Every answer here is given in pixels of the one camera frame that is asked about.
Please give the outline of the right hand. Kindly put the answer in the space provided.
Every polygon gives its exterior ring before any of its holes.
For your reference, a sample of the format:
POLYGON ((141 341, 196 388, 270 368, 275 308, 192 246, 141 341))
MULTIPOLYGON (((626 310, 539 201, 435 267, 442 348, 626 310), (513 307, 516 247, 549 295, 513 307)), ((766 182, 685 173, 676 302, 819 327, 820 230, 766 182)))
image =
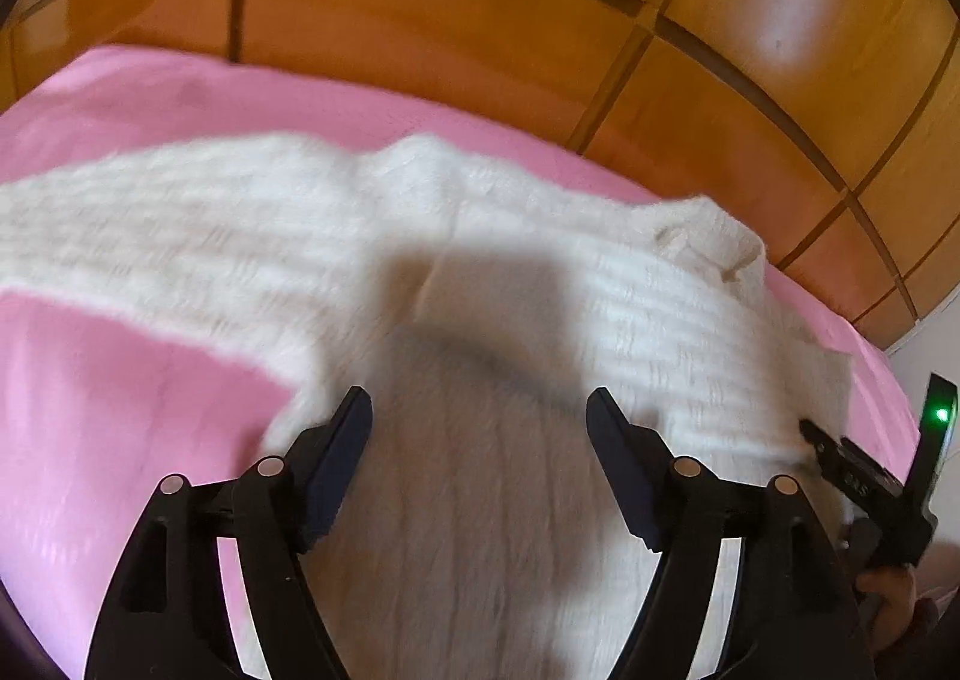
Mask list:
POLYGON ((907 632, 913 620, 918 599, 916 571, 911 565, 862 571, 856 577, 856 588, 861 594, 875 595, 880 600, 867 634, 871 649, 883 651, 907 632))

